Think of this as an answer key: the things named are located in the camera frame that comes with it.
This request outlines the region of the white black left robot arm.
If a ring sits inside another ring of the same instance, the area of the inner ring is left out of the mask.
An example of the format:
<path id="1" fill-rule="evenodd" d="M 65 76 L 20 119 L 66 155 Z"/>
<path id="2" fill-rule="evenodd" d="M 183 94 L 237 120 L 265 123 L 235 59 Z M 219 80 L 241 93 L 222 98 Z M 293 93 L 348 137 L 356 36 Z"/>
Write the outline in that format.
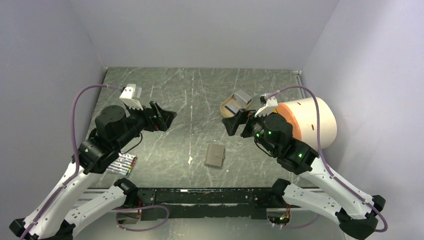
<path id="1" fill-rule="evenodd" d="M 54 189 L 30 215 L 13 220 L 9 229 L 21 240 L 71 240 L 105 213 L 134 207 L 139 200 L 138 188 L 126 178 L 117 180 L 102 196 L 79 207 L 75 203 L 129 142 L 141 137 L 142 131 L 166 132 L 176 116 L 154 101 L 149 107 L 105 107 Z"/>

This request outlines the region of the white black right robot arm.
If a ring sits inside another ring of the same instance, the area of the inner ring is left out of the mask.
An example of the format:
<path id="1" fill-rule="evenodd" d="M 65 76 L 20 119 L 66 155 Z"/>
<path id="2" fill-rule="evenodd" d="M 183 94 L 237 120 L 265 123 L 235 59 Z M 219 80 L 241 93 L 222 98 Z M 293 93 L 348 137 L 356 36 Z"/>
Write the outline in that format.
<path id="1" fill-rule="evenodd" d="M 255 145 L 285 170 L 310 181 L 326 194 L 311 192 L 279 178 L 268 197 L 275 207 L 286 204 L 308 209 L 335 222 L 342 232 L 357 240 L 379 232 L 379 214 L 386 200 L 346 182 L 324 163 L 316 150 L 293 137 L 293 126 L 282 115 L 272 112 L 254 116 L 253 112 L 240 109 L 236 115 L 221 121 L 229 136 L 244 125 L 241 137 L 253 138 Z"/>

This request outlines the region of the stack of credit cards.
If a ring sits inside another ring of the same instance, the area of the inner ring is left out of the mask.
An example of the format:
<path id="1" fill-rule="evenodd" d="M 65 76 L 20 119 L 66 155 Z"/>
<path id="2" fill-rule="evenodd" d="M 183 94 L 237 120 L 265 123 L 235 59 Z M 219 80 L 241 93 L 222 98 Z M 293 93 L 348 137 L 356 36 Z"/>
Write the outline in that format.
<path id="1" fill-rule="evenodd" d="M 239 89 L 233 94 L 232 99 L 240 108 L 246 108 L 251 104 L 253 96 L 246 90 Z"/>

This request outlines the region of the grey card holder wallet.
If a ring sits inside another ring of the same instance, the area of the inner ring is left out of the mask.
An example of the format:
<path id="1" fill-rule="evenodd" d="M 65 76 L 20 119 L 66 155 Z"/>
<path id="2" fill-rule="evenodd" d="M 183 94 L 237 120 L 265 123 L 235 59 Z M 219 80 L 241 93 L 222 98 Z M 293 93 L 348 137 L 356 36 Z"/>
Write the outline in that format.
<path id="1" fill-rule="evenodd" d="M 205 165 L 221 167 L 225 158 L 225 146 L 216 143 L 209 143 L 204 160 Z"/>

